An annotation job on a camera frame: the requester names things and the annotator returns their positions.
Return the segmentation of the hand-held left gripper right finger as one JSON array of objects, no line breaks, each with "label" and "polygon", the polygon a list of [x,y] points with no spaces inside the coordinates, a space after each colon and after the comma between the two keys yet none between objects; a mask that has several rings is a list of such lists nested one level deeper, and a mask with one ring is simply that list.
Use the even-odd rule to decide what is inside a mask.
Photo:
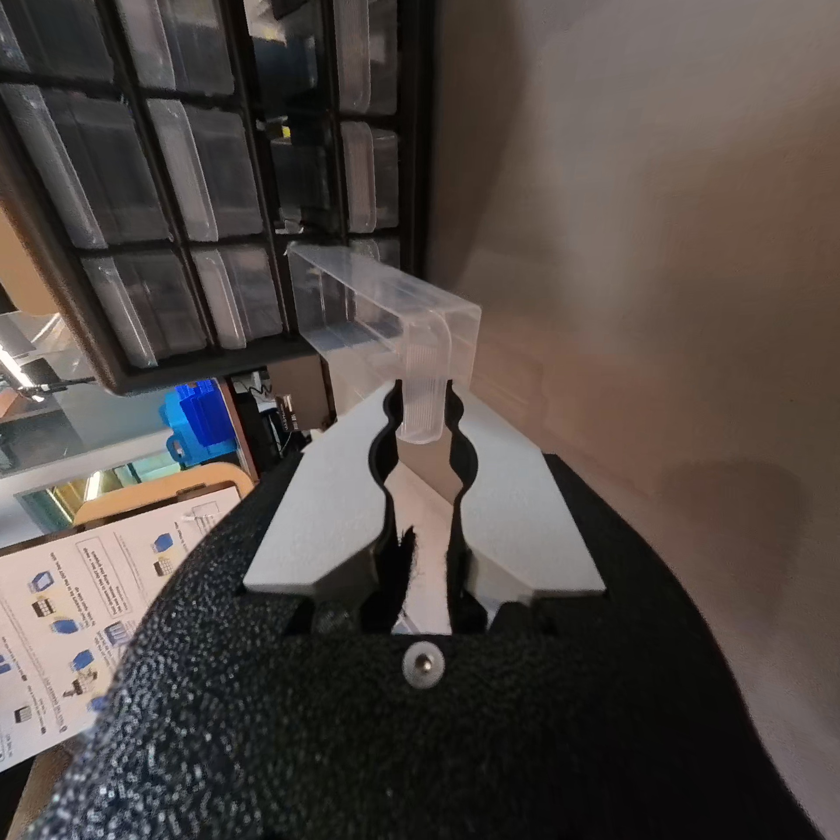
[{"label": "hand-held left gripper right finger", "polygon": [[451,629],[486,631],[505,604],[605,594],[539,446],[453,382],[446,427],[461,483],[446,560]]}]

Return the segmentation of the single clear plastic drawer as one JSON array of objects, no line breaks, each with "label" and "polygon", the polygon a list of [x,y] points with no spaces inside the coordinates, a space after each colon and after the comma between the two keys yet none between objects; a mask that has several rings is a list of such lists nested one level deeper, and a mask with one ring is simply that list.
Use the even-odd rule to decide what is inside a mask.
[{"label": "single clear plastic drawer", "polygon": [[339,403],[402,381],[398,437],[439,440],[448,383],[468,386],[481,308],[345,246],[287,248],[300,335],[325,361]]}]

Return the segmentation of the stack of blue bins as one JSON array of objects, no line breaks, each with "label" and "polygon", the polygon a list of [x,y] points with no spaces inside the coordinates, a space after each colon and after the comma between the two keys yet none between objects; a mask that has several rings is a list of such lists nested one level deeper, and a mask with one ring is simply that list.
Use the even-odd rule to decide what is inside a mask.
[{"label": "stack of blue bins", "polygon": [[212,429],[224,425],[228,417],[227,409],[215,380],[200,380],[178,385],[175,393],[182,412],[195,435],[198,435],[199,429],[206,434],[212,434]]}]

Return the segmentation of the beige rounded wooden board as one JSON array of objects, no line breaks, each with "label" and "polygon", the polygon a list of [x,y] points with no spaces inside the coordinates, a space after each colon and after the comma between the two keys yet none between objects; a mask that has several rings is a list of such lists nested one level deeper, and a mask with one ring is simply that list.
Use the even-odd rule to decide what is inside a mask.
[{"label": "beige rounded wooden board", "polygon": [[55,299],[25,241],[1,209],[1,285],[12,311],[45,317],[58,313]]}]

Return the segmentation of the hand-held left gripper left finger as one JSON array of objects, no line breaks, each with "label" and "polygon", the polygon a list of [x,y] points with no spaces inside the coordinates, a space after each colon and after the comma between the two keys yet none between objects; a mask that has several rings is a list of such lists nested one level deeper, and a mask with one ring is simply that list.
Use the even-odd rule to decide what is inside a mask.
[{"label": "hand-held left gripper left finger", "polygon": [[339,603],[392,627],[404,558],[386,478],[397,463],[403,385],[387,382],[300,454],[243,580],[247,592]]}]

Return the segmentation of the wooden edged desk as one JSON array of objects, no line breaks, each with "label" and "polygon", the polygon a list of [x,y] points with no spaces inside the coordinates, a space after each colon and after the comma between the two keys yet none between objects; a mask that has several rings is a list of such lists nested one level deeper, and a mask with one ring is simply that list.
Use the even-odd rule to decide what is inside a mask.
[{"label": "wooden edged desk", "polygon": [[259,482],[259,471],[249,446],[246,431],[242,424],[242,418],[238,411],[234,387],[226,376],[217,378],[217,385],[222,395],[228,418],[234,429],[239,466],[256,484]]}]

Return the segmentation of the wooden instruction board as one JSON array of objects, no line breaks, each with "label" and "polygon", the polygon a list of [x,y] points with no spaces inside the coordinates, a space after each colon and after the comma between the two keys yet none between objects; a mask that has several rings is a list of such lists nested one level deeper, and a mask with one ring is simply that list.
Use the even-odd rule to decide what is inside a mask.
[{"label": "wooden instruction board", "polygon": [[88,730],[144,614],[254,482],[232,465],[2,550],[1,770]]}]

